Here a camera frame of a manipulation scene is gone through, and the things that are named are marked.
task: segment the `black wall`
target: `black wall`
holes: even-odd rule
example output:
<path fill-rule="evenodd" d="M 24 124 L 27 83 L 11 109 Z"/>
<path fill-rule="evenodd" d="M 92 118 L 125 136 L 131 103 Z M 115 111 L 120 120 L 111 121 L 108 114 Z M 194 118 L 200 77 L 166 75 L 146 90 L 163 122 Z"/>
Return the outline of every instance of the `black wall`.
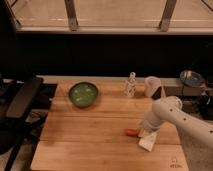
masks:
<path fill-rule="evenodd" d="M 25 79 L 30 73 L 25 59 L 20 56 L 21 49 L 8 14 L 0 0 L 0 72 L 4 78 Z"/>
<path fill-rule="evenodd" d="M 0 71 L 5 75 L 179 77 L 213 75 L 213 36 L 14 34 L 0 1 Z"/>

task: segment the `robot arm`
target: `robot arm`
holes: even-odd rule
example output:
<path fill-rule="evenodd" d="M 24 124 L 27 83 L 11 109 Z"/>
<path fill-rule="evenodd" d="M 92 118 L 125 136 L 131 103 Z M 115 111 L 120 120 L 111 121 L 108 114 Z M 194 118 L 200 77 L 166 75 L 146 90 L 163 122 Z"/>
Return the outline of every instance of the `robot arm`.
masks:
<path fill-rule="evenodd" d="M 142 127 L 151 133 L 168 121 L 213 148 L 213 125 L 196 119 L 181 109 L 182 102 L 175 96 L 156 100 L 153 102 L 152 111 L 145 117 Z"/>

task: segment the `black chair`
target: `black chair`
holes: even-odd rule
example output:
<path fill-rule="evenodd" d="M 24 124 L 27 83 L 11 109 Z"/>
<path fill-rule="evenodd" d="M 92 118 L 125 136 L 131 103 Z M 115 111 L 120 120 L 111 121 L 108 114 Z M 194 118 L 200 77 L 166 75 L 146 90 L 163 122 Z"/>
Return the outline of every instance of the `black chair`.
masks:
<path fill-rule="evenodd" d="M 29 123 L 26 121 L 31 106 L 39 93 L 43 79 L 31 77 L 20 87 L 11 81 L 0 88 L 0 154 L 11 149 L 5 171 L 10 171 L 25 138 L 38 141 L 31 131 L 44 123 L 45 117 Z"/>

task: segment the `wooden cutting board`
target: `wooden cutting board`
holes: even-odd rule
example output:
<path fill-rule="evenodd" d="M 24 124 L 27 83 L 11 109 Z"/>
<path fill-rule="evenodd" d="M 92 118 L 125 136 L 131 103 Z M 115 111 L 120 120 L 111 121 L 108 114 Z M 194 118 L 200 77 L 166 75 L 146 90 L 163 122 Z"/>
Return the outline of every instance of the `wooden cutting board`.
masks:
<path fill-rule="evenodd" d="M 58 84 L 32 170 L 47 171 L 187 171 L 176 127 L 165 123 L 152 152 L 140 148 L 139 139 L 124 134 L 137 128 L 152 100 L 142 84 L 127 98 L 123 82 L 92 82 L 99 89 L 96 102 L 85 109 L 73 106 L 68 91 L 77 82 Z"/>

